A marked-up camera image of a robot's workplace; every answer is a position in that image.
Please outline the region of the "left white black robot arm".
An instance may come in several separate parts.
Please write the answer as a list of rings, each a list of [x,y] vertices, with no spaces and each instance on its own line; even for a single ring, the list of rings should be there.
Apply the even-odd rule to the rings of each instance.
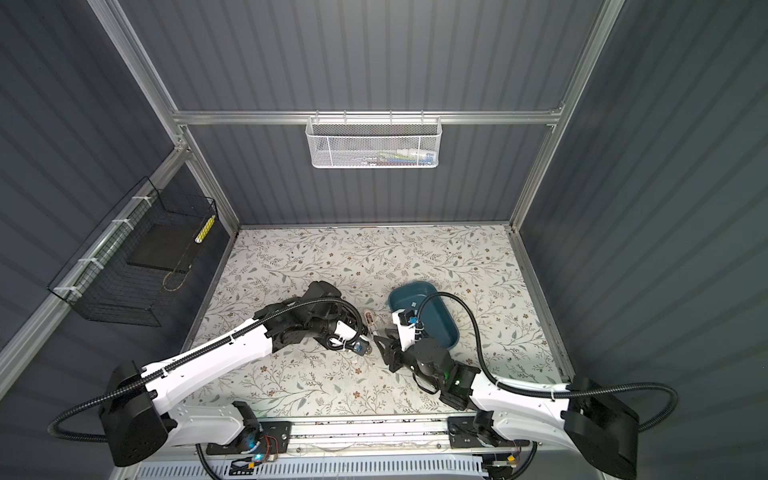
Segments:
[[[216,444],[264,458],[278,445],[243,401],[225,407],[185,407],[202,386],[281,349],[315,339],[329,351],[363,356],[369,328],[358,309],[325,281],[301,297],[271,304],[233,330],[185,353],[137,367],[117,367],[104,394],[57,415],[54,438],[108,445],[118,467],[138,464],[164,447]]]

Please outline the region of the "pink mini stapler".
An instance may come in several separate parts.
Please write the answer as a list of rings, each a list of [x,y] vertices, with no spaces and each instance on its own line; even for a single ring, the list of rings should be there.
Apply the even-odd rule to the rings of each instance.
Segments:
[[[366,327],[368,330],[368,336],[370,338],[373,338],[375,336],[379,336],[379,329],[377,325],[377,317],[375,313],[372,310],[364,310],[362,313],[362,317],[366,323]]]

